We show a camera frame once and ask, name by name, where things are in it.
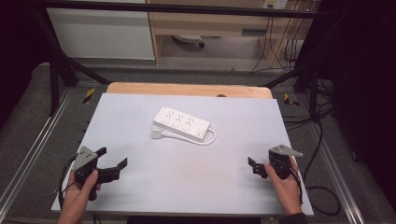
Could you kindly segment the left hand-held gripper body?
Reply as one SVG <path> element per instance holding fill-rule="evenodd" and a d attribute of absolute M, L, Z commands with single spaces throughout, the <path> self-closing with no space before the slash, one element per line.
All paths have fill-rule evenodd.
<path fill-rule="evenodd" d="M 99 158 L 100 157 L 95 154 L 95 151 L 92 151 L 87 147 L 82 147 L 80 149 L 72 167 L 72 171 L 75 173 L 76 181 L 79 184 L 83 185 L 93 170 L 96 170 L 98 172 L 96 186 L 104 183 L 109 183 L 120 178 L 120 171 L 117 169 L 117 166 L 106 169 L 98 168 L 97 162 Z M 95 201 L 96 198 L 96 189 L 92 189 L 89 200 Z"/>

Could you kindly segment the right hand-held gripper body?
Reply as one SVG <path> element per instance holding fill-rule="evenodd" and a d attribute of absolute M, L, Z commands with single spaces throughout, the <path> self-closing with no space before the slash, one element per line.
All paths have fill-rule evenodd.
<path fill-rule="evenodd" d="M 286 179 L 290 176 L 290 156 L 302 157 L 303 155 L 302 152 L 285 145 L 279 145 L 269 149 L 270 165 L 274 168 L 280 179 Z"/>

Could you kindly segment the white power strip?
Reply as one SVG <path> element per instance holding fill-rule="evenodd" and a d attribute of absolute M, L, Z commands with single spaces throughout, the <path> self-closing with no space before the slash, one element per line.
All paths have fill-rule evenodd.
<path fill-rule="evenodd" d="M 210 122 L 163 106 L 153 119 L 153 123 L 174 133 L 203 142 Z"/>

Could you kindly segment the person's right hand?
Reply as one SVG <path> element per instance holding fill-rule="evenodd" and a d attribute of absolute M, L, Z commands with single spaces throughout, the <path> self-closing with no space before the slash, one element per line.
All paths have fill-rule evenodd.
<path fill-rule="evenodd" d="M 287 179 L 280 179 L 269 163 L 264 164 L 264 169 L 272 181 L 283 215 L 287 217 L 302 213 L 298 181 L 292 175 Z"/>

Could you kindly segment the person's left hand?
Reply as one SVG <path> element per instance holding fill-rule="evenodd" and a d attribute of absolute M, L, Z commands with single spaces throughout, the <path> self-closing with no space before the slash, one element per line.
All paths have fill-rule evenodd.
<path fill-rule="evenodd" d="M 64 196 L 64 205 L 62 213 L 70 215 L 71 217 L 82 216 L 86 211 L 89 196 L 92 189 L 97 189 L 96 181 L 98 179 L 98 172 L 93 170 L 88 176 L 86 182 L 79 187 L 76 184 L 75 173 L 71 172 L 68 182 L 70 187 L 66 190 Z"/>

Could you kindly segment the person's dark sleeve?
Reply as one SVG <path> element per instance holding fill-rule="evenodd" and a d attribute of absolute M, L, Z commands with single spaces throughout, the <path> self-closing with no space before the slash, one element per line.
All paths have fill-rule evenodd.
<path fill-rule="evenodd" d="M 278 224 L 308 224 L 305 213 L 296 213 L 282 217 Z"/>

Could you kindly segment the person's dark clothing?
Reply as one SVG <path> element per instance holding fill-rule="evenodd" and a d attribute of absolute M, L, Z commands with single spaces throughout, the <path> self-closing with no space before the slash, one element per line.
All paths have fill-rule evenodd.
<path fill-rule="evenodd" d="M 261 224 L 259 217 L 143 217 L 130 216 L 127 224 Z"/>

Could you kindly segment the wooden board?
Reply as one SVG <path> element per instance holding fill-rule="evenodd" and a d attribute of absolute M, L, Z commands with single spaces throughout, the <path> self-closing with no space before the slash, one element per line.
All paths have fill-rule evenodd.
<path fill-rule="evenodd" d="M 263 87 L 140 82 L 113 82 L 108 85 L 106 93 L 273 98 L 271 91 Z"/>

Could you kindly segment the white cabinet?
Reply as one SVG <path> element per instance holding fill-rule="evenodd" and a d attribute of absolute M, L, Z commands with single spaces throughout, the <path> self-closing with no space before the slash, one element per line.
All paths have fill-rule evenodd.
<path fill-rule="evenodd" d="M 48 8 L 63 51 L 73 58 L 155 58 L 143 12 Z"/>

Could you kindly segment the black curtain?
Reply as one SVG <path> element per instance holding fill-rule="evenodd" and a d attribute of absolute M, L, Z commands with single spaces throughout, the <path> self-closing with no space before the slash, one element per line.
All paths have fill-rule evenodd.
<path fill-rule="evenodd" d="M 49 60 L 29 0 L 0 0 L 0 127 L 23 96 L 33 70 Z"/>
<path fill-rule="evenodd" d="M 320 74 L 352 146 L 396 211 L 396 0 L 322 0 L 339 15 Z"/>

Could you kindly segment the white chair base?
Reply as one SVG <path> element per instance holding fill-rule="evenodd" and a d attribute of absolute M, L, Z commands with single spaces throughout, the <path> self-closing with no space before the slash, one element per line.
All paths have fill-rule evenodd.
<path fill-rule="evenodd" d="M 174 35 L 174 38 L 178 41 L 193 44 L 200 48 L 205 46 L 203 39 L 199 35 Z"/>

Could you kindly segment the light wooden desk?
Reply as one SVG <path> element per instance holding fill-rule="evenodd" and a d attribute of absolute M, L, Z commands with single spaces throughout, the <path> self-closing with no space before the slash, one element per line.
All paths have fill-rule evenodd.
<path fill-rule="evenodd" d="M 149 4 L 263 8 L 264 0 L 146 0 Z M 286 10 L 307 11 L 315 6 L 309 0 L 288 0 Z M 280 56 L 286 40 L 303 40 L 311 25 L 310 20 L 227 16 L 183 13 L 148 14 L 151 31 L 160 35 L 247 36 L 257 37 L 264 50 L 267 64 L 280 65 Z"/>

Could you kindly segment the aluminium rail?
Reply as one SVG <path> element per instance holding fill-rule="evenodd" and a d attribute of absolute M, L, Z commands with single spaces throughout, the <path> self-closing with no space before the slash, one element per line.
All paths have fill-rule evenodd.
<path fill-rule="evenodd" d="M 71 93 L 74 88 L 66 88 L 62 94 L 59 101 L 59 107 L 55 110 L 54 114 L 49 116 L 41 129 L 40 133 L 36 137 L 33 144 L 30 146 L 29 151 L 25 155 L 23 161 L 16 174 L 13 176 L 4 193 L 0 196 L 0 223 L 7 216 L 11 205 L 14 203 L 15 198 L 21 190 L 23 183 L 25 182 L 27 176 L 30 174 L 32 167 L 34 166 L 39 154 L 41 153 L 43 147 L 46 145 L 50 135 L 59 121 L 59 118 L 66 108 Z"/>
<path fill-rule="evenodd" d="M 325 167 L 329 173 L 332 184 L 335 188 L 337 196 L 339 197 L 340 203 L 344 208 L 346 216 L 350 224 L 364 224 L 364 218 L 361 214 L 361 210 L 357 206 L 351 191 L 345 181 L 341 170 L 336 164 L 336 161 L 328 147 L 328 144 L 322 136 L 322 130 L 317 123 L 311 123 L 310 128 L 313 135 L 318 141 L 318 151 L 321 154 L 321 158 L 325 164 Z"/>

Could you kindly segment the white wall socket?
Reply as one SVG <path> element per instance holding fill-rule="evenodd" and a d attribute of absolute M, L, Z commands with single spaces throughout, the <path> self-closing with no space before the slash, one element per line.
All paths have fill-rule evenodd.
<path fill-rule="evenodd" d="M 267 9 L 285 9 L 288 0 L 264 0 L 263 8 Z"/>

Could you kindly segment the black metal frame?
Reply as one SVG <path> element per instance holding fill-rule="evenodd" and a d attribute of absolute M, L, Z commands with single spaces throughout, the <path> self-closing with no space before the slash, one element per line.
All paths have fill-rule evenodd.
<path fill-rule="evenodd" d="M 33 11 L 35 20 L 41 28 L 54 60 L 50 63 L 52 107 L 54 113 L 58 106 L 59 93 L 57 85 L 57 72 L 67 86 L 76 86 L 78 79 L 72 67 L 93 78 L 101 84 L 108 85 L 110 80 L 100 77 L 82 64 L 67 56 L 59 44 L 58 38 L 52 29 L 50 21 L 44 19 L 46 8 L 67 8 L 86 10 L 107 10 L 107 11 L 133 11 L 133 12 L 155 12 L 155 13 L 183 13 L 183 14 L 207 14 L 207 15 L 227 15 L 227 16 L 250 16 L 250 17 L 271 17 L 271 18 L 294 18 L 294 19 L 318 19 L 326 20 L 332 17 L 331 12 L 317 11 L 296 11 L 286 9 L 257 9 L 246 7 L 209 7 L 209 6 L 187 6 L 187 5 L 165 5 L 165 4 L 139 4 L 120 2 L 97 2 L 97 1 L 72 1 L 72 0 L 33 0 L 30 9 Z"/>

